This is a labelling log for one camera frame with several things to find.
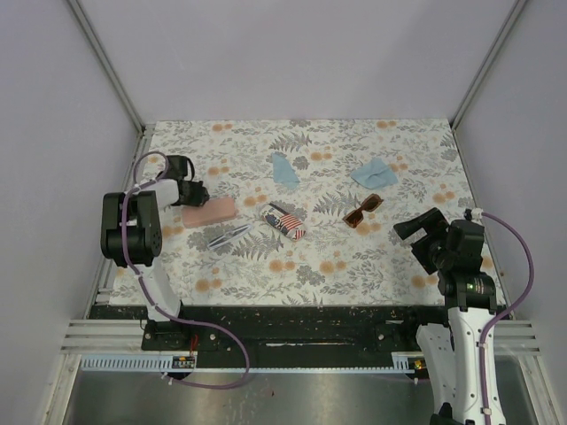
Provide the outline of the flag pattern glasses case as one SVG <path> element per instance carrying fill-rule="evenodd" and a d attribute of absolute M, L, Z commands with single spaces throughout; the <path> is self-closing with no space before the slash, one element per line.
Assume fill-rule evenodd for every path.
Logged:
<path fill-rule="evenodd" d="M 300 219 L 275 204 L 265 204 L 260 210 L 260 216 L 272 229 L 294 242 L 307 232 Z"/>

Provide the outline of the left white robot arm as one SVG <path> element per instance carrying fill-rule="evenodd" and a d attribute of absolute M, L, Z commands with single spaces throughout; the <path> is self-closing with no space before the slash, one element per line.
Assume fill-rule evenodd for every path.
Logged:
<path fill-rule="evenodd" d="M 181 350 L 190 344 L 192 329 L 183 322 L 182 300 L 162 266 L 163 235 L 159 212 L 170 206 L 200 208 L 210 199 L 202 181 L 195 181 L 192 161 L 181 155 L 155 152 L 165 169 L 147 182 L 134 182 L 130 190 L 103 197 L 101 251 L 116 267 L 128 269 L 138 280 L 148 319 L 166 322 L 161 339 Z"/>

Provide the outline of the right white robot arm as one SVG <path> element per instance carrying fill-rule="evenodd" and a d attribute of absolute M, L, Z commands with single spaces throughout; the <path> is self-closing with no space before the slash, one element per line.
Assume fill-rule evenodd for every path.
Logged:
<path fill-rule="evenodd" d="M 405 344 L 423 353 L 434 398 L 430 422 L 506 423 L 494 359 L 496 287 L 481 269 L 484 227 L 470 219 L 449 222 L 432 208 L 393 229 L 402 240 L 424 232 L 411 252 L 438 277 L 447 311 L 444 324 L 416 320 L 402 330 Z"/>

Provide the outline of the pink glasses case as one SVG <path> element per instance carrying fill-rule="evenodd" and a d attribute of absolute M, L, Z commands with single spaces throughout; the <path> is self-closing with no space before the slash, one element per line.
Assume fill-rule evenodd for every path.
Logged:
<path fill-rule="evenodd" d="M 203 206 L 184 206 L 182 209 L 182 222 L 186 228 L 208 226 L 236 216 L 237 208 L 232 197 L 213 198 Z"/>

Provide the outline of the brown sunglasses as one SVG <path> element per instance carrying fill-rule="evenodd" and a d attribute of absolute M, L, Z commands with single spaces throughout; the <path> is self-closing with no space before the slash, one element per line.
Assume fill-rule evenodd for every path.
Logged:
<path fill-rule="evenodd" d="M 364 219 L 364 213 L 374 212 L 383 202 L 384 200 L 378 194 L 371 194 L 356 209 L 348 213 L 343 218 L 343 222 L 349 228 L 357 228 Z"/>

